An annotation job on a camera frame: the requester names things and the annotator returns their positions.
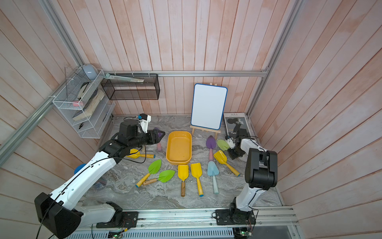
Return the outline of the light green shovel wooden handle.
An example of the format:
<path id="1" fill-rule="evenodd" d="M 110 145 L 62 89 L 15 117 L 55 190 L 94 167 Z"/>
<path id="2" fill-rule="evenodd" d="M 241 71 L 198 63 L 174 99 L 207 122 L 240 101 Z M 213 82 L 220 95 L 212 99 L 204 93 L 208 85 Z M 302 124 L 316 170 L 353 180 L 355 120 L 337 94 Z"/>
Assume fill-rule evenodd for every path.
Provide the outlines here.
<path id="1" fill-rule="evenodd" d="M 222 151 L 228 151 L 228 150 L 230 149 L 230 146 L 229 146 L 229 144 L 227 143 L 227 141 L 222 140 L 222 139 L 219 139 L 219 140 L 217 141 L 217 145 L 218 145 L 218 147 L 220 148 L 220 150 L 222 150 Z"/>

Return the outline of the yellow storage box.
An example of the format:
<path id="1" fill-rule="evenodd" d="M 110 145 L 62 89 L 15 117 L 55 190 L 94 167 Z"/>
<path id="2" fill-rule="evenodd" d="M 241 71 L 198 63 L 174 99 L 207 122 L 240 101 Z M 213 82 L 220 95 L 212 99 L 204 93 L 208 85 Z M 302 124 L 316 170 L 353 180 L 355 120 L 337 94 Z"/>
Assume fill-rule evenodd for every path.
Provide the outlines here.
<path id="1" fill-rule="evenodd" d="M 172 165 L 186 165 L 192 159 L 192 135 L 187 131 L 169 134 L 166 159 Z"/>

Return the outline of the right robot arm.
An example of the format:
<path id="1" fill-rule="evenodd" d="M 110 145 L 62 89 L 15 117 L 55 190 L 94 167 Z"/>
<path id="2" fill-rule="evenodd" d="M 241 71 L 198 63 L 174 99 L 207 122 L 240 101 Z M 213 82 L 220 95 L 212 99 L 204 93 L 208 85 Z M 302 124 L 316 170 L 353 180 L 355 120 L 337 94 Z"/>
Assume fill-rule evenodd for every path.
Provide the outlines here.
<path id="1" fill-rule="evenodd" d="M 261 147 L 255 140 L 243 138 L 240 148 L 247 154 L 245 186 L 230 205 L 229 217 L 235 224 L 248 221 L 259 197 L 276 186 L 278 181 L 278 155 Z"/>

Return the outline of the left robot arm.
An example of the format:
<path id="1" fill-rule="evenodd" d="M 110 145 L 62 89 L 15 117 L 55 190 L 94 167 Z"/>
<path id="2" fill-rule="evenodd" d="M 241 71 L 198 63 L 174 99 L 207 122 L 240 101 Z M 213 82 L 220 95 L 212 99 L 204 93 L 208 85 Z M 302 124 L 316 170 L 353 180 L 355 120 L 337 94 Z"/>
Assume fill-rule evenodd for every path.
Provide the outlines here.
<path id="1" fill-rule="evenodd" d="M 50 194 L 41 193 L 35 200 L 38 220 L 54 236 L 64 239 L 77 228 L 104 223 L 122 227 L 123 210 L 107 202 L 98 206 L 77 207 L 82 196 L 111 168 L 130 155 L 134 148 L 159 143 L 165 132 L 148 129 L 150 116 L 126 119 L 119 132 L 105 142 L 94 157 L 67 182 Z"/>

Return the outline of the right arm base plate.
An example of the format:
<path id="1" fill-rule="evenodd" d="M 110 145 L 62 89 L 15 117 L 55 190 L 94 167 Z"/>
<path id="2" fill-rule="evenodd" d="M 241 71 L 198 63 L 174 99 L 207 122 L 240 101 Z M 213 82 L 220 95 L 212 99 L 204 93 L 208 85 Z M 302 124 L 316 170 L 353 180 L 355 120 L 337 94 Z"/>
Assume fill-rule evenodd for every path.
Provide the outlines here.
<path id="1" fill-rule="evenodd" d="M 236 209 L 216 210 L 211 216 L 216 219 L 219 226 L 256 224 L 256 216 L 253 211 L 243 212 Z"/>

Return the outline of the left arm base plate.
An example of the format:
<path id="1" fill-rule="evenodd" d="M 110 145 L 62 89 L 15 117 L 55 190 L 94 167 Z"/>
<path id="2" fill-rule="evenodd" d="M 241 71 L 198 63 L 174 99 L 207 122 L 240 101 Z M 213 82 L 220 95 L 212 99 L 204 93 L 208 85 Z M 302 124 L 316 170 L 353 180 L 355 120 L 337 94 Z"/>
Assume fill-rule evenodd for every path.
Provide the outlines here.
<path id="1" fill-rule="evenodd" d="M 96 228 L 135 228 L 137 224 L 138 215 L 139 212 L 137 211 L 117 212 L 110 222 L 97 223 Z"/>

